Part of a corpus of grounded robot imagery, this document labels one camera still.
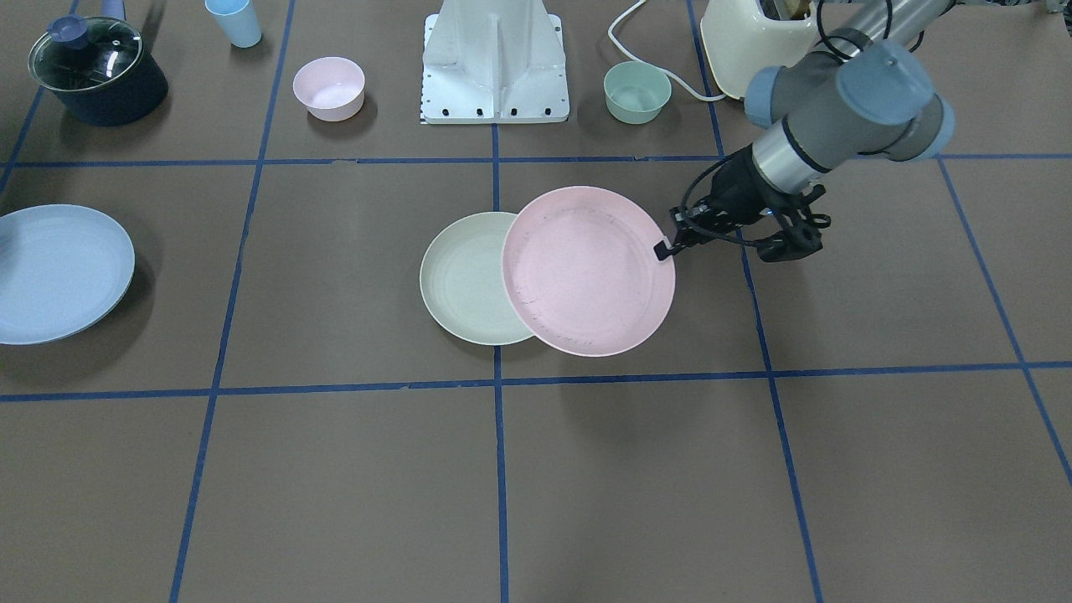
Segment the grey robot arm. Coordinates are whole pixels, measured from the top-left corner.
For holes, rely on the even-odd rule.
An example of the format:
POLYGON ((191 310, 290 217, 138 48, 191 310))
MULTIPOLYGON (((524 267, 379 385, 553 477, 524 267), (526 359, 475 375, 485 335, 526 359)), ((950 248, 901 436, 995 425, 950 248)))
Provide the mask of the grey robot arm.
POLYGON ((861 8, 790 67, 765 67, 748 85, 745 113, 762 133, 701 172, 709 193, 686 188, 670 211, 673 242, 659 260, 723 240, 766 263, 822 248, 825 214, 812 211, 827 174, 858 156, 930 159, 951 139, 955 114, 935 91, 914 49, 952 1, 884 1, 861 8))

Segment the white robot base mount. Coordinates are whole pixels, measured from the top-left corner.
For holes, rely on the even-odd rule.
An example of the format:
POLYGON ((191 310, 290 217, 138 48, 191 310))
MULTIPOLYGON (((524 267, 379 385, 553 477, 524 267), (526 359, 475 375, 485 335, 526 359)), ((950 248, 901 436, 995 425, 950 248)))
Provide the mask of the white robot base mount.
POLYGON ((425 17, 426 126, 544 126, 570 117, 563 24, 544 1, 445 1, 425 17))

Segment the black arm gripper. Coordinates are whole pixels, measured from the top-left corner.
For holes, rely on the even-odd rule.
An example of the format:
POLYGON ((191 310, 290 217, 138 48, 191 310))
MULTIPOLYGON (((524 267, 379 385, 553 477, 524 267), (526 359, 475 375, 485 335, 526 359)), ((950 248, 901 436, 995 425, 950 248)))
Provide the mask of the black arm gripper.
POLYGON ((766 206, 762 191, 772 189, 755 168, 750 147, 728 155, 686 187, 681 202, 670 210, 675 227, 673 242, 655 244, 656 259, 662 262, 674 258, 675 252, 714 240, 757 249, 758 240, 744 240, 731 232, 763 217, 766 206))

